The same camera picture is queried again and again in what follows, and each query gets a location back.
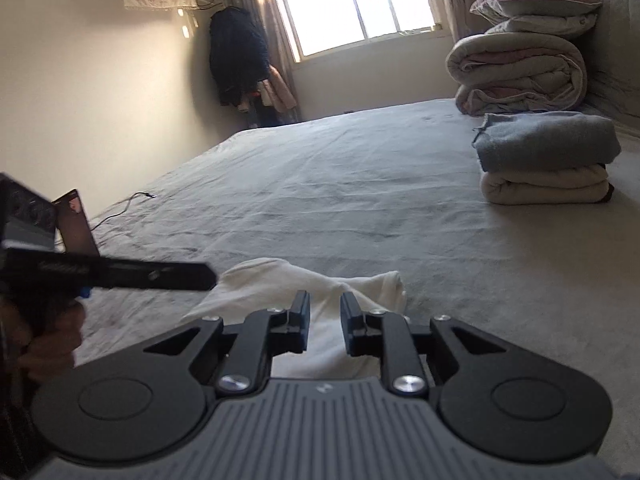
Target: phone screen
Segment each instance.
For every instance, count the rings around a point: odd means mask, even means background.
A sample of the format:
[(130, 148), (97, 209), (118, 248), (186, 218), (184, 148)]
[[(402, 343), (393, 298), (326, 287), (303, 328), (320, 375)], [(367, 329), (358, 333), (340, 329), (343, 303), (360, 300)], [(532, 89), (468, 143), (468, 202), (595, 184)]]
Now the phone screen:
[(58, 213), (58, 230), (66, 252), (100, 256), (78, 190), (68, 192), (53, 204)]

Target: window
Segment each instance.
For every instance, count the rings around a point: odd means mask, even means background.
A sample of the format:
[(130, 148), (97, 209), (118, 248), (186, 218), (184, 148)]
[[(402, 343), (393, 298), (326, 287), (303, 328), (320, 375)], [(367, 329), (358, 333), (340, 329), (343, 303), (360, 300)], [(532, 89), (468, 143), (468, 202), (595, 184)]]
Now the window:
[(430, 0), (276, 0), (294, 57), (408, 30), (434, 28)]

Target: gray ribbed plate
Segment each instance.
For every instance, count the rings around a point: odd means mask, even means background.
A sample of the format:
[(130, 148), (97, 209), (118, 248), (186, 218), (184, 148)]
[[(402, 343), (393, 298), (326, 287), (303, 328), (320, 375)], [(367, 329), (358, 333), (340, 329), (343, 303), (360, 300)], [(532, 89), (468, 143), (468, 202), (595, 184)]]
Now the gray ribbed plate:
[(377, 378), (271, 380), (258, 396), (222, 402), (173, 454), (129, 468), (53, 458), (37, 480), (611, 480), (596, 457), (524, 466), (460, 442), (426, 402)]

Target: white wall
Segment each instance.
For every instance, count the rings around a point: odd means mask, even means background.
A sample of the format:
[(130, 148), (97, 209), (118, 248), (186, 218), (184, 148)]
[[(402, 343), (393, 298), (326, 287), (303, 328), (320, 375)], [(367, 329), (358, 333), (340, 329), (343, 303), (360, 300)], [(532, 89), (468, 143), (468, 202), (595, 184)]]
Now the white wall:
[(458, 85), (445, 69), (452, 46), (448, 35), (421, 34), (305, 60), (293, 73), (302, 117), (452, 97)]
[(0, 170), (90, 214), (144, 189), (242, 128), (220, 107), (208, 13), (125, 10), (122, 0), (0, 0)]

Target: black jacket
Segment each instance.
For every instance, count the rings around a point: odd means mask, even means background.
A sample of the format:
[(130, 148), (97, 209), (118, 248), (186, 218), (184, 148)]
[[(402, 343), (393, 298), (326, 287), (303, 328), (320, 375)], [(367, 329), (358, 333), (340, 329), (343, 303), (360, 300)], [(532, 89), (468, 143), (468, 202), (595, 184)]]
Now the black jacket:
[(238, 106), (243, 92), (255, 92), (258, 81), (269, 77), (269, 54), (262, 29), (249, 12), (227, 7), (211, 17), (211, 75), (220, 104)]

